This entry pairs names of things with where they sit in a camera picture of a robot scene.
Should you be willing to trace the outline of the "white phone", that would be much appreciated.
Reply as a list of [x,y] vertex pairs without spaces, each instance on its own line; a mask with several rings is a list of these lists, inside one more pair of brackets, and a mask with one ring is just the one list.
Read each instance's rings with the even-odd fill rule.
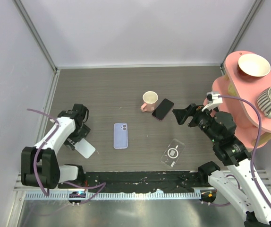
[[79,152],[84,158],[88,159],[96,151],[96,148],[87,140],[81,139],[75,144],[75,150]]

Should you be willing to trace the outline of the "lilac phone case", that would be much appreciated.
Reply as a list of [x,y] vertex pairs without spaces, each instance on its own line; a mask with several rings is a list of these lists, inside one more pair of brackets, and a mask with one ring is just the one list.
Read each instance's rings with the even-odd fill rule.
[[128,148],[128,126],[127,123],[115,123],[113,127],[114,149]]

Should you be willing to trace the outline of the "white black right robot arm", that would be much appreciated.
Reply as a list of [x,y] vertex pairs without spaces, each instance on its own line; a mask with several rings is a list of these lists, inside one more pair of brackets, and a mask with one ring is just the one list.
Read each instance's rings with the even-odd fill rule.
[[216,157],[240,185],[234,185],[212,161],[198,167],[199,184],[217,189],[241,215],[246,227],[271,227],[271,194],[251,166],[251,153],[235,136],[236,124],[232,115],[223,111],[211,115],[203,105],[196,104],[172,112],[179,125],[188,117],[192,118],[188,126],[199,127],[212,141]]

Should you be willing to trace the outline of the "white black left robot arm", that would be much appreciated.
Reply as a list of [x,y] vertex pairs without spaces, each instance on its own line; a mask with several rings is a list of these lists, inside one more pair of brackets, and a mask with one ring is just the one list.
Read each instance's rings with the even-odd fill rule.
[[90,128],[85,122],[89,110],[83,104],[74,104],[71,110],[61,111],[57,118],[46,115],[52,122],[50,131],[32,147],[25,147],[21,153],[21,183],[24,186],[39,187],[44,194],[60,183],[68,183],[79,189],[85,183],[83,168],[76,164],[60,166],[57,154],[65,145],[89,158],[95,151],[85,138]]

